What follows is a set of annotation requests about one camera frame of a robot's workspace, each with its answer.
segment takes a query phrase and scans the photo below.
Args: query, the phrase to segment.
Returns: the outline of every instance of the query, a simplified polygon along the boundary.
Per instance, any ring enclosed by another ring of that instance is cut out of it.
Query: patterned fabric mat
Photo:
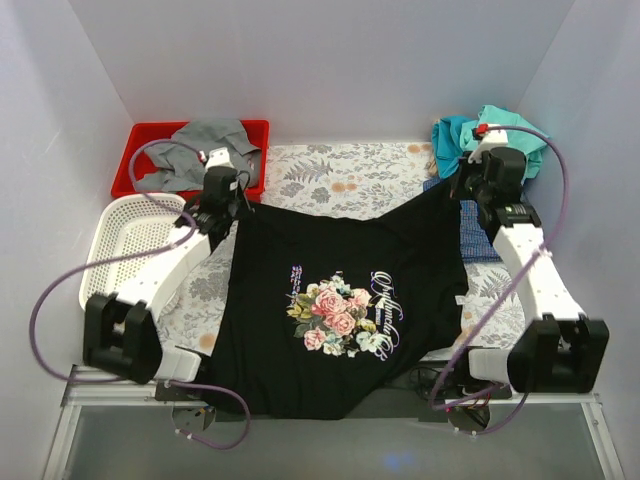
[[[312,215],[368,219],[419,195],[433,154],[429,144],[379,143],[291,145],[269,149],[262,202]],[[158,320],[160,338],[211,354],[224,313],[235,244],[235,228],[213,255],[179,287],[175,309]],[[509,283],[502,263],[466,265],[462,334],[449,349],[426,358],[450,358],[457,343]],[[507,348],[524,329],[524,314],[512,295],[489,321],[475,345]]]

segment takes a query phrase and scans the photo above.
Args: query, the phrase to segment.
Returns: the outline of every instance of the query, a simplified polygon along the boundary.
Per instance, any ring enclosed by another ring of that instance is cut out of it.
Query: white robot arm
[[[85,364],[145,384],[150,380],[192,382],[201,354],[180,346],[161,345],[156,320],[178,286],[229,234],[233,221],[249,207],[239,188],[226,148],[210,153],[204,191],[185,209],[198,231],[185,243],[152,257],[136,277],[117,292],[94,294],[87,301],[83,360]],[[175,244],[190,227],[180,217],[167,238]]]
[[[522,200],[526,158],[507,147],[505,130],[487,127],[479,125],[474,132],[480,144],[460,159],[451,195],[476,202],[478,221],[512,278],[534,254],[540,256],[516,288],[525,314],[522,336],[510,349],[469,348],[455,367],[457,380],[504,383],[522,393],[589,392],[609,330],[604,321],[589,319],[571,297],[551,253],[538,252],[544,244],[541,222]]]

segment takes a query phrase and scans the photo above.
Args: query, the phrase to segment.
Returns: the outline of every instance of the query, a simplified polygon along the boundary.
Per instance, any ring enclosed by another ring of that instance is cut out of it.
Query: gray wall
[[[515,108],[572,2],[70,0],[134,121],[267,118],[299,143]]]
[[[555,261],[586,311],[611,329],[597,389],[627,478],[640,476],[640,4],[576,0],[520,104],[552,132],[571,173]],[[549,156],[531,197],[555,221],[560,172]]]
[[[131,119],[64,0],[0,0],[0,477],[42,475],[65,384],[29,350],[33,303],[86,259]],[[79,279],[45,304],[51,364],[80,360]]]

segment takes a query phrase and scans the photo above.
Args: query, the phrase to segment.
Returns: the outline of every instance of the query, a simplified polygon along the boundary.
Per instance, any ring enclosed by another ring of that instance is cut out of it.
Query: white plastic basket
[[[170,193],[153,193],[163,205],[182,210],[185,201]],[[127,195],[111,202],[100,216],[88,262],[143,252],[166,244],[177,215],[153,204],[143,195]],[[133,278],[150,257],[101,265],[85,270],[80,284],[80,306],[84,310],[94,293],[109,295]],[[178,303],[174,295],[162,310],[166,314]]]

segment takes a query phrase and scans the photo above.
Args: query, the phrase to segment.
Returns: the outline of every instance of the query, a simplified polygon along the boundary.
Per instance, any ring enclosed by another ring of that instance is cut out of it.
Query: red plastic tray
[[[267,149],[269,147],[269,122],[266,120],[241,120],[242,125],[247,131],[249,141],[256,147],[260,147],[262,150],[262,157],[260,158],[260,182],[255,187],[247,188],[247,198],[253,202],[260,202],[260,196],[264,192],[264,175],[267,169]],[[151,140],[158,140],[160,138],[171,138],[177,130],[184,127],[188,122],[162,122],[162,123],[137,123],[131,129],[129,135],[129,141],[124,149],[122,155],[122,161],[116,178],[113,181],[111,187],[111,195],[114,198],[123,197],[125,195],[131,195],[136,193],[131,184],[129,178],[128,168],[129,161],[133,153],[145,143]],[[135,176],[136,180],[140,180],[147,173],[156,172],[158,169],[151,162],[151,159],[144,153],[142,153],[136,160]],[[177,192],[182,198],[188,200],[194,196],[198,191]]]

